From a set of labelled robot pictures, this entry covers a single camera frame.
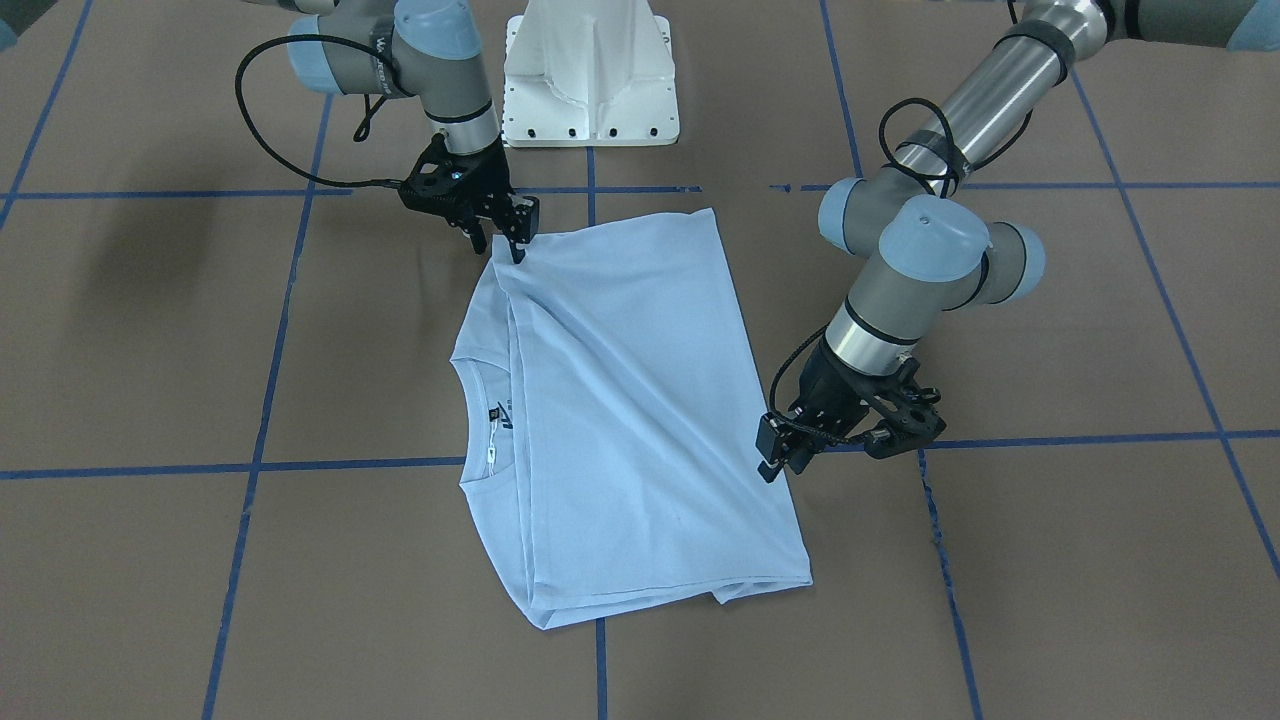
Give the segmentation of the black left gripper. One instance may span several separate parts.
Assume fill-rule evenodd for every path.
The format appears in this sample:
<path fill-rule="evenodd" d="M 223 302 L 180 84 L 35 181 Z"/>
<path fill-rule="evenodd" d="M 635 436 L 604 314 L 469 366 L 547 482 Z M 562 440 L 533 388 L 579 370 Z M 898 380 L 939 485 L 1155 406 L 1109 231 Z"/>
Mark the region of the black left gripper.
<path fill-rule="evenodd" d="M 762 456 L 756 471 L 773 483 L 785 468 L 804 473 L 810 461 L 829 447 L 860 445 L 860 434 L 881 416 L 860 397 L 861 383 L 872 377 L 846 366 L 817 334 L 800 374 L 799 396 L 785 416 L 765 413 L 756 433 Z"/>

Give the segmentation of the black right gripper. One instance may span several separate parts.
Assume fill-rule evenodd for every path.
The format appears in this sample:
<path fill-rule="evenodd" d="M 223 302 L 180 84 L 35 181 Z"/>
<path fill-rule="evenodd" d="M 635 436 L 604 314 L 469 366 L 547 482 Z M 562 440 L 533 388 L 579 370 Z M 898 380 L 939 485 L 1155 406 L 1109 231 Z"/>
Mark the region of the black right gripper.
<path fill-rule="evenodd" d="M 483 224 L 486 218 L 507 238 L 512 261 L 520 264 L 539 229 L 539 200 L 532 196 L 515 196 L 500 138 L 494 138 L 476 152 L 453 154 L 465 160 L 470 168 L 458 191 L 466 209 L 462 232 L 474 252 L 484 255 L 489 247 L 489 234 Z"/>

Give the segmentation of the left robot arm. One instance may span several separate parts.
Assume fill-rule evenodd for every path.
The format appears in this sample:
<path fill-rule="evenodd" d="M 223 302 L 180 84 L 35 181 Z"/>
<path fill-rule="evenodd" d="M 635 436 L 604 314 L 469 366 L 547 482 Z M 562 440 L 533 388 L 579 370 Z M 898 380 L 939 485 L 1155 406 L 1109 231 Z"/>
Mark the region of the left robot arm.
<path fill-rule="evenodd" d="M 945 430 L 940 392 L 916 382 L 915 347 L 942 313 L 1025 296 L 1046 265 L 1033 231 L 984 222 L 954 193 L 1021 136 L 1075 64 L 1120 40 L 1270 53 L 1277 4 L 1029 1 L 945 102 L 904 100 L 929 120 L 882 145 L 874 177 L 838 181 L 822 200 L 820 233 L 865 264 L 829 323 L 803 342 L 797 398 L 762 416 L 765 482 L 803 471 L 828 448 L 859 445 L 884 459 Z"/>

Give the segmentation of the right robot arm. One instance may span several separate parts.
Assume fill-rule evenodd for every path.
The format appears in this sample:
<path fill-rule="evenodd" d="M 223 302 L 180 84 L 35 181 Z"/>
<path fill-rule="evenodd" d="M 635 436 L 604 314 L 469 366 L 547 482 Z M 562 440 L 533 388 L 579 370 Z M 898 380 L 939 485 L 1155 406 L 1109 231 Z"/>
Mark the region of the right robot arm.
<path fill-rule="evenodd" d="M 360 95 L 365 111 L 355 141 L 367 138 L 389 100 L 415 97 L 431 129 L 429 145 L 403 179 L 375 178 L 411 210 L 461 229 L 475 252 L 490 222 L 515 263 L 538 232 L 539 202 L 509 181 L 498 110 L 483 61 L 483 41 L 466 1 L 287 1 L 297 14 L 285 36 L 253 47 L 234 78 L 246 127 L 261 140 L 243 92 L 250 64 L 287 47 L 300 82 L 317 94 Z"/>

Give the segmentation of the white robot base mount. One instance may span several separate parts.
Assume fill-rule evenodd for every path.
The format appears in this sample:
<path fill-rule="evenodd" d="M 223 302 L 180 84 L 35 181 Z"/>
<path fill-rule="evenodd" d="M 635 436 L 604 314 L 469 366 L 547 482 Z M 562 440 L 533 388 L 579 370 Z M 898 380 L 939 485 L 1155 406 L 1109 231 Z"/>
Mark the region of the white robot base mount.
<path fill-rule="evenodd" d="M 671 26 L 648 1 L 530 1 L 506 23 L 500 128 L 512 149 L 678 141 Z"/>

